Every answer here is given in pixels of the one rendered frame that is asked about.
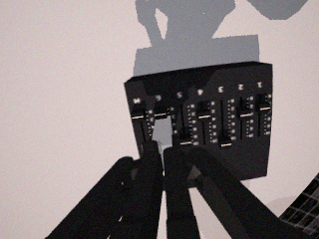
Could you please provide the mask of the black lighting desk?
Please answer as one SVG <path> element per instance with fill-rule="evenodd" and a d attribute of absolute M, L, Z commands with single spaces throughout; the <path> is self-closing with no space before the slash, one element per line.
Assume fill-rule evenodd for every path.
<path fill-rule="evenodd" d="M 170 116 L 182 152 L 205 148 L 239 181 L 267 175 L 272 64 L 250 61 L 141 75 L 124 87 L 140 157 L 155 121 Z"/>

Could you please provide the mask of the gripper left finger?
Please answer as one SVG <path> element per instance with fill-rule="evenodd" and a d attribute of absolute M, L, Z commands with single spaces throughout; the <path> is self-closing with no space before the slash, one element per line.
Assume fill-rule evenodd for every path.
<path fill-rule="evenodd" d="M 157 239 L 161 133 L 162 119 L 156 119 L 153 137 L 141 144 L 143 156 L 120 158 L 44 239 Z"/>

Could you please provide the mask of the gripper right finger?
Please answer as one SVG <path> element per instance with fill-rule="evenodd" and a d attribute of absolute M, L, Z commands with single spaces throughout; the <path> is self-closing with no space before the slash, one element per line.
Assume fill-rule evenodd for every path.
<path fill-rule="evenodd" d="M 231 239 L 317 239 L 281 221 L 206 149 L 182 152 L 170 116 L 162 119 L 161 151 L 166 239 L 200 239 L 186 179 L 191 179 Z"/>

